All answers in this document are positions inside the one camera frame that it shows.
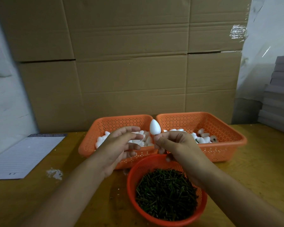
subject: forearm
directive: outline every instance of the forearm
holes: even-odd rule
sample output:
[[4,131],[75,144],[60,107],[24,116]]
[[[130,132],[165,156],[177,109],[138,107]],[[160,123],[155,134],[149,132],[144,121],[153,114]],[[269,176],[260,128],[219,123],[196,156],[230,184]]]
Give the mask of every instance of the forearm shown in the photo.
[[205,191],[236,226],[284,226],[277,210],[216,168],[203,182]]
[[93,159],[85,160],[23,226],[74,226],[103,179]]

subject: person's right hand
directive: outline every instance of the person's right hand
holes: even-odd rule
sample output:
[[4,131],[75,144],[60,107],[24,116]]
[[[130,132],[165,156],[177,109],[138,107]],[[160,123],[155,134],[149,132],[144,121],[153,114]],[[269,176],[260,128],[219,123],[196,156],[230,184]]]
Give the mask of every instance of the person's right hand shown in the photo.
[[201,188],[208,173],[216,166],[205,156],[191,134],[183,131],[168,131],[154,137],[159,154],[169,151],[167,161],[176,160],[182,166],[189,179]]

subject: pile of white foam pieces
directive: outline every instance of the pile of white foam pieces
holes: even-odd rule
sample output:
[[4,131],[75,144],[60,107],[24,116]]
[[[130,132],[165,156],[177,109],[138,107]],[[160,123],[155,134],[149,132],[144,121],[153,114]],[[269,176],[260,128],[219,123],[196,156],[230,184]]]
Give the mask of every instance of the pile of white foam pieces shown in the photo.
[[[143,131],[142,130],[142,131],[136,131],[136,132],[133,132],[133,133],[143,135],[143,139],[141,139],[141,140],[130,140],[129,143],[136,143],[141,147],[153,146],[154,145],[153,139],[151,138],[151,134],[150,134],[149,131]],[[99,146],[104,142],[104,140],[106,140],[106,138],[109,136],[109,134],[110,134],[110,132],[105,131],[105,135],[97,138],[97,142],[95,144],[96,149],[98,149]]]
[[[184,132],[186,132],[182,128],[180,128],[180,129],[171,129],[169,131],[184,131]],[[201,143],[218,143],[219,142],[215,135],[211,136],[210,133],[204,133],[204,129],[203,128],[198,130],[197,134],[193,132],[191,135],[193,136],[193,138],[196,141],[196,143],[199,143],[199,144],[201,144]]]

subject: rectangular orange basket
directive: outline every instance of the rectangular orange basket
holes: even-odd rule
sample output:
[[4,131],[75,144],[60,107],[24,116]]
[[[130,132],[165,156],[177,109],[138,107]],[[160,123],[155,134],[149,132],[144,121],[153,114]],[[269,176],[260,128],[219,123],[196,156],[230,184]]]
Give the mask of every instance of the rectangular orange basket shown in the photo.
[[[118,128],[124,126],[138,126],[141,130],[149,131],[149,125],[152,121],[150,115],[130,115],[130,116],[114,116],[103,117],[94,121],[85,135],[82,143],[79,146],[79,154],[85,157],[89,157],[96,150],[95,144],[99,136],[103,136],[105,131],[112,132]],[[131,168],[142,158],[145,158],[152,154],[157,154],[158,149],[154,146],[141,147],[139,151],[136,151],[137,155],[131,158],[123,159],[118,163],[116,169]]]
[[247,144],[245,136],[207,112],[159,114],[156,120],[162,132],[163,129],[183,128],[189,133],[197,133],[199,129],[204,128],[205,133],[215,135],[219,143],[199,144],[201,150],[212,162],[230,160],[238,146]]

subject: hand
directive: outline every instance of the hand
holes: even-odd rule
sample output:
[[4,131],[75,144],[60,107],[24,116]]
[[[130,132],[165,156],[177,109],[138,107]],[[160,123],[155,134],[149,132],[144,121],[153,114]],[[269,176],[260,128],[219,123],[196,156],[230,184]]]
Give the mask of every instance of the hand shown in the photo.
[[135,131],[140,131],[140,128],[126,126],[113,131],[90,157],[93,160],[96,159],[95,163],[99,165],[105,178],[111,175],[122,159],[136,155],[136,152],[132,150],[140,150],[141,147],[138,144],[129,143],[129,140],[143,139],[143,135],[132,133]]
[[166,160],[176,160],[196,186],[204,188],[202,181],[207,173],[216,167],[198,147],[191,134],[183,131],[168,131],[154,137],[159,154],[165,150],[171,154]]

